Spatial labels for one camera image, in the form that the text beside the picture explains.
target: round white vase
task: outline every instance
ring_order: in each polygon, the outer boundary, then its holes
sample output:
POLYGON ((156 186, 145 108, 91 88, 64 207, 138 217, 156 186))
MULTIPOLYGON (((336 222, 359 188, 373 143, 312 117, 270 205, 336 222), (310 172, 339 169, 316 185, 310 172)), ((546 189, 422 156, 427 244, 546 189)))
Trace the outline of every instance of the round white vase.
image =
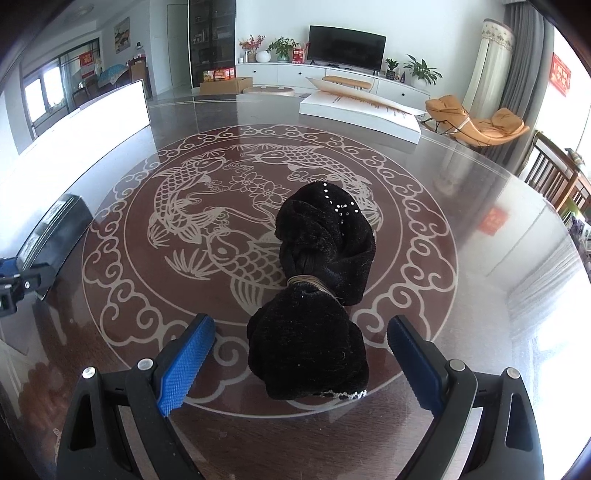
POLYGON ((262 50, 256 54, 256 61, 258 63, 267 63, 268 61, 271 61, 271 54, 266 50, 262 50))
POLYGON ((413 87, 417 90, 429 90, 429 83, 425 79, 413 77, 413 87))

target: white drawer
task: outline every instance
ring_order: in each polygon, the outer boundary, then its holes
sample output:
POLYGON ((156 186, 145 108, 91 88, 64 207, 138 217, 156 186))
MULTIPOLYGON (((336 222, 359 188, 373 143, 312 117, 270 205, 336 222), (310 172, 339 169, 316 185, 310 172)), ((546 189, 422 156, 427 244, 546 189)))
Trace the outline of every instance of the white drawer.
POLYGON ((321 67, 314 67, 308 65, 278 65, 279 67, 279 85, 286 87, 297 88, 314 88, 314 86, 306 80, 307 77, 322 80, 326 74, 326 69, 321 67))
POLYGON ((236 65, 237 77, 252 77, 253 85, 281 85, 277 83, 278 65, 243 63, 236 65))
POLYGON ((378 79, 370 75, 364 75, 363 73, 352 72, 344 69, 326 69, 327 75, 334 75, 336 77, 343 77, 351 80, 358 80, 360 82, 368 82, 372 85, 369 93, 376 93, 378 90, 378 79))
POLYGON ((378 93, 380 97, 387 98, 402 105, 425 110, 425 102, 430 96, 420 92, 403 83, 390 82, 389 80, 379 80, 378 93))

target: black velvet cloth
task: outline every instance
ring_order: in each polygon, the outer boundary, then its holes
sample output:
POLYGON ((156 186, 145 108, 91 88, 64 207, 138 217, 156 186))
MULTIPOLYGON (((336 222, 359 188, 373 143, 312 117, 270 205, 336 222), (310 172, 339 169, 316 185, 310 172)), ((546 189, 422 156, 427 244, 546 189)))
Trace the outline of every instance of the black velvet cloth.
POLYGON ((375 254, 371 226, 353 197, 330 183, 302 187, 281 206, 275 235, 288 286, 250 319, 248 364, 276 400, 356 398, 369 379, 363 336, 344 305, 359 303, 375 254))

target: tv screen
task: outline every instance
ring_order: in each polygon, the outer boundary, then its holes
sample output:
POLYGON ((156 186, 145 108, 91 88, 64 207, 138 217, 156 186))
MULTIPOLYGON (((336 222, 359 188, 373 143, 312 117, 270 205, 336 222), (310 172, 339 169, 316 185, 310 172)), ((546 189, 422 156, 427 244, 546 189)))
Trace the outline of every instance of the tv screen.
POLYGON ((310 27, 309 60, 381 70, 386 37, 334 27, 310 27))

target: black cabinet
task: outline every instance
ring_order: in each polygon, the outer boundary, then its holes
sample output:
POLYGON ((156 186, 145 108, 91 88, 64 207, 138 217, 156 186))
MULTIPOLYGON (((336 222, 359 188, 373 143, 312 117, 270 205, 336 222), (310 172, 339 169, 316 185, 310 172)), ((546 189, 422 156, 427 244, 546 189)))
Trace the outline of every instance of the black cabinet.
POLYGON ((236 0, 189 0, 189 44, 193 86, 206 70, 234 67, 236 0))

